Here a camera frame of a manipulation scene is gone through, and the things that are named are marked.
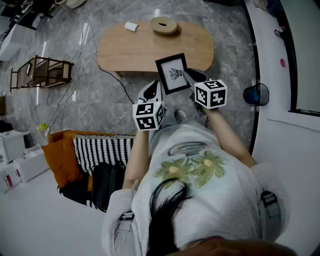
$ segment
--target oval wooden table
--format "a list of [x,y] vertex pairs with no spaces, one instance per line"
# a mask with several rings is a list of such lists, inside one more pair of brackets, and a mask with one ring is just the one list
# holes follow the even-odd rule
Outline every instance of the oval wooden table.
[[136,32],[118,23],[108,29],[100,39],[97,62],[105,71],[157,72],[155,61],[184,53],[188,68],[206,71],[214,60],[214,42],[202,26],[177,21],[179,31],[174,35],[153,32],[149,21],[139,24]]

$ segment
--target floor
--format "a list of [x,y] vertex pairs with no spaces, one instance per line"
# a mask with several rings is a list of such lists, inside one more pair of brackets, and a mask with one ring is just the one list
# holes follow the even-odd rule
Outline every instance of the floor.
[[[57,9],[50,20],[45,17],[36,31],[30,30],[27,34],[26,46],[0,67],[0,92],[7,95],[5,119],[14,129],[30,131],[31,144],[47,143],[45,133],[37,126],[52,118],[60,100],[57,95],[64,95],[66,90],[62,102],[70,98],[62,120],[62,115],[58,116],[51,126],[52,133],[72,129],[134,134],[132,104],[119,82],[99,70],[94,45],[98,48],[105,30],[115,23],[167,16],[177,21],[198,23],[210,32],[214,40],[214,60],[208,72],[213,79],[222,79],[228,86],[227,105],[219,111],[249,148],[255,111],[245,103],[243,91],[255,83],[256,70],[249,25],[241,4],[227,7],[202,0],[91,0],[85,5],[71,13]],[[72,63],[79,57],[78,66],[83,66],[83,72],[78,83],[80,72],[74,75],[70,86],[58,87],[60,92],[56,88],[31,88],[13,90],[9,95],[11,66],[17,70],[34,55]],[[153,72],[124,72],[123,75],[120,80],[133,101],[142,87],[159,79],[158,73]],[[164,102],[169,109],[185,110],[190,117],[204,124],[205,119],[198,117],[190,94],[186,89],[164,95]]]

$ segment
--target sneaker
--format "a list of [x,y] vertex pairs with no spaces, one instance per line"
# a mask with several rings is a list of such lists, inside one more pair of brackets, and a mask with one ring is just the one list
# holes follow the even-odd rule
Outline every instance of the sneaker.
[[175,117],[175,120],[177,121],[177,123],[180,124],[188,116],[187,116],[186,112],[184,112],[183,110],[178,110],[178,111],[174,112],[174,117]]

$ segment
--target picture frame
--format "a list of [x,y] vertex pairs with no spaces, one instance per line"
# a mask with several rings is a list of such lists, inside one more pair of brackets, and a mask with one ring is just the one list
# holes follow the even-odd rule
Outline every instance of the picture frame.
[[190,86],[184,79],[187,62],[184,53],[179,53],[155,61],[166,95],[172,94]]
[[32,67],[32,64],[29,62],[27,64],[26,70],[25,70],[25,73],[26,73],[27,76],[29,76],[29,74],[30,74],[31,67]]

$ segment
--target white object on table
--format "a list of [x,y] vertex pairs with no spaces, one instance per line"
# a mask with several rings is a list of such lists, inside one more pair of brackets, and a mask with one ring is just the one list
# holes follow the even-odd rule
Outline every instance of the white object on table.
[[28,134],[30,134],[29,131],[20,132],[16,130],[0,133],[0,155],[2,155],[6,164],[24,155],[26,149],[24,135]]
[[0,191],[7,192],[20,182],[21,176],[16,169],[16,165],[14,163],[6,164],[2,162],[0,164]]
[[137,29],[139,28],[139,25],[138,25],[138,24],[131,23],[131,22],[127,22],[127,23],[124,25],[124,27],[125,27],[127,30],[136,32]]
[[36,151],[31,151],[29,154],[26,154],[13,162],[24,182],[31,180],[49,169],[44,151],[41,148]]
[[19,49],[25,45],[27,32],[31,30],[25,26],[14,25],[0,48],[0,61],[9,61]]

